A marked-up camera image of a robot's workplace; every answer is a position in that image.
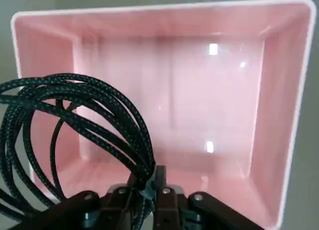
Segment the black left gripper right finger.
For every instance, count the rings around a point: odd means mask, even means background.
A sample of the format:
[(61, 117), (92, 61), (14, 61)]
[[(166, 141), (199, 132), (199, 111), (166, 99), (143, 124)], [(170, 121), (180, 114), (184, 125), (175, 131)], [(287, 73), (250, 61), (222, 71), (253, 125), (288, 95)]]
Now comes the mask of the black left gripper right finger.
[(152, 187), (157, 191), (155, 230), (261, 230), (262, 227), (219, 201), (197, 191), (188, 197), (166, 183), (166, 167), (157, 166)]

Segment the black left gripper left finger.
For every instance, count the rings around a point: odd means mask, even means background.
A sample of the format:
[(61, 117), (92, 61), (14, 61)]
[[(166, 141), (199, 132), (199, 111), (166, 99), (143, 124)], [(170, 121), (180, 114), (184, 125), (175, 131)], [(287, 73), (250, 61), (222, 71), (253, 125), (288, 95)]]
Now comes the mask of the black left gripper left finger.
[(136, 177), (113, 186), (103, 197), (83, 191), (26, 220), (16, 230), (131, 230)]

